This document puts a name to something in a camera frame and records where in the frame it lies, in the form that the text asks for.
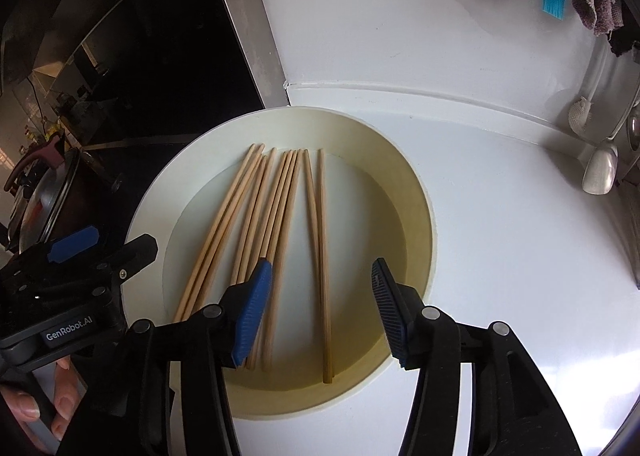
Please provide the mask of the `left hand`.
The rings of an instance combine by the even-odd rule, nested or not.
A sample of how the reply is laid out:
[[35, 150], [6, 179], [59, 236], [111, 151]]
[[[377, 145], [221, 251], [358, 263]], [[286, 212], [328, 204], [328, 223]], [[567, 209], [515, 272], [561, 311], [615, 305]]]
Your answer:
[[34, 455], [54, 455], [81, 400], [80, 378], [69, 356], [44, 371], [42, 380], [1, 384], [2, 401], [28, 439]]

